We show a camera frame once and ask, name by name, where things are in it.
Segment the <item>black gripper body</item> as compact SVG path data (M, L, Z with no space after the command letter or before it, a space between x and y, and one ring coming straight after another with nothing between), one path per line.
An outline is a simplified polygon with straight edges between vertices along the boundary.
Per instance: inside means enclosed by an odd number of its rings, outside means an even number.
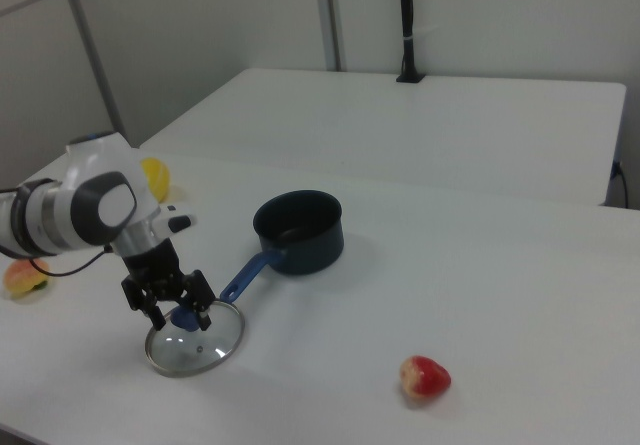
M140 289L154 295L181 295L183 273L170 239L139 255L124 257L129 272L122 281L125 290Z

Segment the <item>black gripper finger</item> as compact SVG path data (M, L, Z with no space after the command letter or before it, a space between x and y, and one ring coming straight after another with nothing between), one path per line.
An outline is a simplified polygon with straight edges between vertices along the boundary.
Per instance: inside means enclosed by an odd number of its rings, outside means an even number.
M161 330L166 325L166 319L157 305L155 296L145 291L131 275L127 276L121 285L129 307L134 311L141 311L151 321L154 330Z
M216 296L200 270L195 270L183 277L186 295L181 299L183 324L181 327L189 332L197 329L206 331L211 325L209 309Z

